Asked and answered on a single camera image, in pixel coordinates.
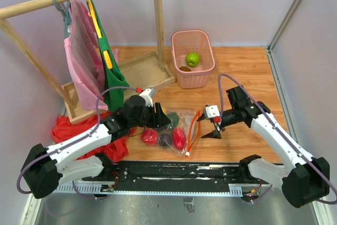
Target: plastic basket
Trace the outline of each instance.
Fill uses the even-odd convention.
[[[215,70],[215,60],[208,35],[201,30],[179,31],[172,35],[171,41],[178,85],[184,89],[205,86],[209,75]],[[200,63],[196,67],[189,67],[185,62],[190,52],[197,52],[200,56]],[[191,71],[179,70],[182,66],[187,66]]]

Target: plastic bag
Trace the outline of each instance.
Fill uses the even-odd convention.
[[[196,119],[200,113],[174,109],[163,111],[171,123],[160,129],[146,129],[141,135],[141,141],[148,146],[166,149],[180,157],[188,156],[191,148],[188,137],[197,139],[200,123],[197,123]]]

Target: wooden tray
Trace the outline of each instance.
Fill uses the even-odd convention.
[[[166,63],[164,64],[165,69],[161,70],[156,51],[135,57],[118,66],[131,87],[141,87],[143,89],[153,87],[156,91],[159,91],[175,82],[175,77]],[[75,104],[75,109],[72,109],[64,102],[72,124],[81,122],[96,114],[95,110],[86,111],[81,107],[73,82],[64,84],[62,87]],[[127,100],[134,94],[136,94],[135,91],[125,90],[124,99]]]

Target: white wall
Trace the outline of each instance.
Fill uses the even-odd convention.
[[[337,185],[337,1],[304,0],[274,50],[296,135]],[[335,200],[334,193],[329,195]],[[331,207],[337,223],[337,206]]]
[[[165,44],[174,32],[202,29],[212,45],[266,46],[293,0],[163,0]],[[153,0],[94,0],[114,45],[156,42]]]
[[[28,0],[0,0],[0,7],[23,1]],[[49,7],[8,20],[56,78],[68,82],[58,11]],[[1,30],[0,55],[0,223],[18,224],[27,196],[17,192],[17,176],[30,148],[51,142],[63,100]]]

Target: green garment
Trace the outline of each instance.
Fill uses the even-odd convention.
[[[93,4],[94,11],[97,18],[98,26],[100,27],[102,38],[98,39],[98,46],[100,47],[101,58],[104,66],[104,74],[105,74],[105,90],[114,87],[114,86],[127,86],[130,87],[129,84],[126,82],[125,77],[121,73],[118,65],[115,61],[115,58],[111,52],[106,34],[103,30],[102,23],[96,11],[95,5],[93,0],[91,0]],[[103,52],[108,51],[111,62],[112,62],[112,69],[110,70],[105,63]],[[115,111],[118,107],[123,106],[124,104],[124,90],[123,89],[115,89],[105,93],[104,103],[107,104],[109,111]]]

